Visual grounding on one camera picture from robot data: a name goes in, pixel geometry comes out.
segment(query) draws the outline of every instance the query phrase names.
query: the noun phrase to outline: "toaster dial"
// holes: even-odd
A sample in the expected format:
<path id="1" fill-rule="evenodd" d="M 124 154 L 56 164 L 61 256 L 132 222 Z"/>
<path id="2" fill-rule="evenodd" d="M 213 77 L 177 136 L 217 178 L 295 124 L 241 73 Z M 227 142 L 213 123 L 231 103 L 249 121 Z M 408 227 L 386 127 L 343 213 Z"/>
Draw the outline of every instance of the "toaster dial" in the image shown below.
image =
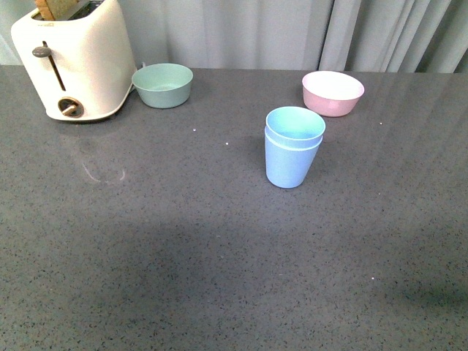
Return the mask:
<path id="1" fill-rule="evenodd" d="M 60 99 L 58 101 L 58 108 L 62 115 L 70 118 L 80 118 L 85 110 L 81 102 L 72 97 Z"/>

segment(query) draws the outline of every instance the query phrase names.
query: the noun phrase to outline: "bowl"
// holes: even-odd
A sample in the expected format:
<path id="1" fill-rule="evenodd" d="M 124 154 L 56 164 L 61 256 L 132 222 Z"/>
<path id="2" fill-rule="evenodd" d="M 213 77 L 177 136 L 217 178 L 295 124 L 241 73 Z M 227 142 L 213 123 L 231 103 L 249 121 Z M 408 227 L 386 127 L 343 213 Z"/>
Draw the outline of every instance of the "bowl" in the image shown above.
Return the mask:
<path id="1" fill-rule="evenodd" d="M 180 64 L 152 64 L 134 73 L 132 83 L 150 107 L 182 105 L 190 96 L 193 73 Z"/>
<path id="2" fill-rule="evenodd" d="M 304 104 L 325 117 L 347 115 L 364 94 L 362 83 L 349 75 L 316 71 L 302 79 Z"/>

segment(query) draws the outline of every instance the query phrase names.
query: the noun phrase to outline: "plastic cup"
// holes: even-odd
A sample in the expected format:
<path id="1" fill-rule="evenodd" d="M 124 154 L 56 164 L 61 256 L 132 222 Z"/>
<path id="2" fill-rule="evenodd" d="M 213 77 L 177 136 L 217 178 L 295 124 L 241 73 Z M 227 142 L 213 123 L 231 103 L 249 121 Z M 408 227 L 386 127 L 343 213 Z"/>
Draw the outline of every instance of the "plastic cup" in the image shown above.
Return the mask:
<path id="1" fill-rule="evenodd" d="M 325 131 L 325 121 L 302 107 L 280 107 L 266 116 L 266 176 L 275 186 L 302 184 Z"/>

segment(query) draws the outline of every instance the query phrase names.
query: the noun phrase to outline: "pink bowl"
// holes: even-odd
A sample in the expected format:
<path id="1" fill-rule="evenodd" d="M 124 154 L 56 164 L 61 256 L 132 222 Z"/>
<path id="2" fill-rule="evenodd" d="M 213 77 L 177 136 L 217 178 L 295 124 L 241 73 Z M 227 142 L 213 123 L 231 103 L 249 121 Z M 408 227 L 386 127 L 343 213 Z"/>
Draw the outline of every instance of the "pink bowl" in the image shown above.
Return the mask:
<path id="1" fill-rule="evenodd" d="M 304 104 L 326 117 L 347 115 L 364 94 L 362 83 L 349 75 L 316 71 L 302 79 Z"/>

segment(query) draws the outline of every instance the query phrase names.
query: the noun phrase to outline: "toaster slot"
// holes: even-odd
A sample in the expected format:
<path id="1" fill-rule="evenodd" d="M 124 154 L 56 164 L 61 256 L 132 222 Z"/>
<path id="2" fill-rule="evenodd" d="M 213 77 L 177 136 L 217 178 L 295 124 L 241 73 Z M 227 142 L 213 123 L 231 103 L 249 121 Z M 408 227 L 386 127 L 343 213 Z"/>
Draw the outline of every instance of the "toaster slot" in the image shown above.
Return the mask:
<path id="1" fill-rule="evenodd" d="M 52 66 L 53 72 L 56 74 L 58 84 L 60 84 L 60 88 L 63 91 L 66 91 L 64 81 L 61 79 L 59 69 L 52 57 L 52 50 L 48 47 L 46 42 L 42 42 L 42 46 L 38 46 L 32 51 L 32 54 L 39 58 L 49 58 L 50 65 Z"/>
<path id="2" fill-rule="evenodd" d="M 76 5 L 70 7 L 62 16 L 55 20 L 79 20 L 89 16 L 105 0 L 80 0 Z M 41 13 L 35 13 L 33 20 L 45 20 Z"/>

